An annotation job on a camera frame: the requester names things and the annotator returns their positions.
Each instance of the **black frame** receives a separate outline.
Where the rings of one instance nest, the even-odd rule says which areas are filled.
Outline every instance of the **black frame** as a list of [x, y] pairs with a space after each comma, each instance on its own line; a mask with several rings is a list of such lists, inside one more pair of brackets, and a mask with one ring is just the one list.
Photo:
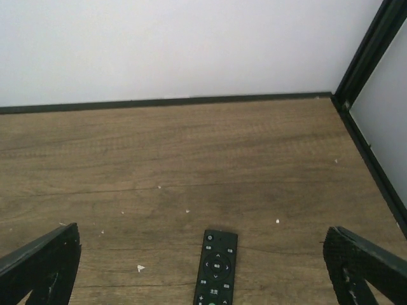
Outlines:
[[407, 0], [384, 0], [332, 96], [343, 123], [355, 142], [379, 190], [407, 239], [407, 208], [364, 139], [349, 110], [407, 18]]
[[406, 18], [407, 0], [383, 1], [335, 92], [341, 106], [352, 106]]

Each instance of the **remote control button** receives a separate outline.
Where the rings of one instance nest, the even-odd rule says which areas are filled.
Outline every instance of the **remote control button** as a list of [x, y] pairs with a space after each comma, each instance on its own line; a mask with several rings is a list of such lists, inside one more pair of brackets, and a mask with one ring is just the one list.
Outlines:
[[212, 269], [213, 272], [219, 273], [223, 270], [223, 264], [221, 261], [214, 261], [211, 265], [210, 268]]
[[219, 295], [219, 290], [217, 288], [211, 288], [209, 290], [209, 296], [218, 297], [218, 295]]
[[197, 299], [197, 305], [204, 305], [204, 295], [200, 294]]

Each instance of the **wooden floor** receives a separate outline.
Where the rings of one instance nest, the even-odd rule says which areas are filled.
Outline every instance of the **wooden floor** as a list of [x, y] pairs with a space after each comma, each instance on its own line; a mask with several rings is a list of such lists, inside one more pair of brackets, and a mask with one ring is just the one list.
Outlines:
[[234, 304], [336, 304], [329, 226], [407, 257], [328, 99], [0, 116], [0, 255], [70, 222], [71, 304], [191, 304], [207, 228], [239, 234]]

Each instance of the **white wall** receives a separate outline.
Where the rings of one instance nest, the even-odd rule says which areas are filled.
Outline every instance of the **white wall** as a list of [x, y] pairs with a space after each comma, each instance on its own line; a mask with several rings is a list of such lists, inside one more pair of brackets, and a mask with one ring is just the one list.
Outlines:
[[0, 106], [334, 92], [382, 0], [0, 0]]
[[407, 23], [350, 113], [404, 204], [407, 203]]

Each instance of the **black plastic part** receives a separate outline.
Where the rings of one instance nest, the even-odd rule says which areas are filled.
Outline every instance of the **black plastic part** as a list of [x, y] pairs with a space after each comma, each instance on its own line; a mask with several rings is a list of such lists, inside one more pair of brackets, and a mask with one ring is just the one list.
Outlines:
[[76, 224], [59, 227], [0, 259], [0, 304], [66, 305], [78, 271]]
[[236, 255], [237, 234], [205, 231], [194, 305], [232, 304]]
[[343, 227], [330, 227], [324, 259], [339, 304], [377, 305], [366, 281], [394, 304], [407, 304], [407, 262]]
[[407, 0], [384, 0], [335, 93], [352, 105], [407, 17]]
[[383, 168], [376, 159], [375, 154], [370, 149], [369, 144], [363, 137], [363, 134], [357, 127], [352, 116], [348, 110], [341, 107], [336, 97], [332, 97], [332, 103], [336, 107], [345, 128], [347, 129], [350, 137], [355, 143], [356, 148], [359, 150], [363, 161], [368, 167], [370, 174], [376, 182], [384, 200], [387, 203], [390, 211], [392, 212], [396, 222], [399, 224], [400, 230], [403, 232], [404, 237], [407, 239], [407, 208], [401, 201], [396, 190], [393, 188], [389, 178], [386, 176]]
[[77, 104], [8, 106], [0, 107], [0, 114], [255, 102], [260, 100], [288, 100], [294, 98], [315, 98], [315, 97], [322, 98], [330, 97], [331, 95], [332, 95], [331, 92], [324, 91], [324, 92], [277, 93], [261, 95], [223, 95], [218, 97], [158, 98], [152, 100], [118, 100], [114, 102], [89, 102]]

